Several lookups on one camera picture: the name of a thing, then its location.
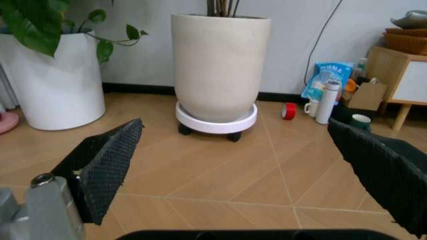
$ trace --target white mug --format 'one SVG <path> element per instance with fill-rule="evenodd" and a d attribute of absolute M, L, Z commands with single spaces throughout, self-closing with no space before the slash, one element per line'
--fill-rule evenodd
<path fill-rule="evenodd" d="M 310 117 L 315 118 L 318 107 L 319 101 L 310 99 L 310 102 L 304 105 L 304 113 L 308 114 Z"/>

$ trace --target caster wheel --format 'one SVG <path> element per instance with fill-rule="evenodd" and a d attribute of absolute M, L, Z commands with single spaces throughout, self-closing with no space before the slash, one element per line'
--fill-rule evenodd
<path fill-rule="evenodd" d="M 187 136 L 193 132 L 193 130 L 191 128 L 189 128 L 188 126 L 186 126 L 182 123 L 179 124 L 178 131 L 180 134 L 182 134 L 184 136 Z"/>
<path fill-rule="evenodd" d="M 242 136 L 242 132 L 238 131 L 238 132 L 234 132 L 234 133 L 229 133 L 228 136 L 227 136 L 227 138 L 230 141 L 237 142 L 240 139 L 241 136 Z"/>

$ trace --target pink object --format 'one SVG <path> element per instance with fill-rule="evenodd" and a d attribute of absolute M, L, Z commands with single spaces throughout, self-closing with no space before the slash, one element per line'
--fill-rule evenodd
<path fill-rule="evenodd" d="M 0 113 L 0 134 L 13 129 L 19 122 L 20 117 L 13 112 Z"/>

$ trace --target red tape roll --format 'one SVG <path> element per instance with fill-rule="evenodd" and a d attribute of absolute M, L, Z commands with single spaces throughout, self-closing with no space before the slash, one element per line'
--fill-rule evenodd
<path fill-rule="evenodd" d="M 285 120 L 294 119 L 297 114 L 297 105 L 293 102 L 286 102 L 281 109 L 281 117 Z"/>

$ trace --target plant stem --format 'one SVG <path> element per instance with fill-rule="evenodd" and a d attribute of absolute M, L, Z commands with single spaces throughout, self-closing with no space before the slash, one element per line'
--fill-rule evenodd
<path fill-rule="evenodd" d="M 228 16 L 227 10 L 228 10 L 228 2 L 227 0 L 222 0 L 222 16 L 223 17 Z"/>
<path fill-rule="evenodd" d="M 133 40 L 132 40 L 132 39 L 126 39 L 126 40 L 117 40 L 117 41 L 115 41 L 115 40 L 110 40 L 110 39 L 106 39 L 106 38 L 103 38 L 103 37 L 95 36 L 95 35 L 92 35 L 92 34 L 90 34 L 90 33 L 88 33 L 88 32 L 85 32 L 84 34 L 89 35 L 89 36 L 91 36 L 92 38 L 97 39 L 97 40 L 100 40 L 100 41 L 105 40 L 105 41 L 112 42 L 113 44 L 117 44 L 117 45 L 120 45 L 120 46 L 127 46 L 127 47 L 130 47 L 130 46 L 133 46 L 133 45 L 137 44 L 137 42 L 138 42 L 138 41 L 141 39 L 141 37 L 142 37 L 142 36 L 140 36 L 136 41 L 134 41 L 134 42 L 133 42 L 133 43 L 131 43 L 131 44 L 123 44 L 124 42 L 130 42 L 130 41 L 133 41 Z"/>
<path fill-rule="evenodd" d="M 77 32 L 78 32 L 78 33 L 80 33 L 80 32 L 82 31 L 83 25 L 86 23 L 86 21 L 87 21 L 87 19 L 85 19 L 85 20 L 81 23 L 80 27 L 78 27 L 78 30 L 77 30 Z"/>
<path fill-rule="evenodd" d="M 221 17 L 221 0 L 216 0 L 216 15 Z"/>
<path fill-rule="evenodd" d="M 239 2 L 240 2 L 240 0 L 237 0 L 237 2 L 235 3 L 233 18 L 236 17 L 236 11 L 237 11 L 237 7 L 239 6 Z"/>
<path fill-rule="evenodd" d="M 230 0 L 228 2 L 228 14 L 227 14 L 227 17 L 230 17 L 230 14 L 232 13 L 232 6 L 233 6 L 233 0 Z"/>
<path fill-rule="evenodd" d="M 206 0 L 207 1 L 207 16 L 213 17 L 215 15 L 215 0 Z"/>

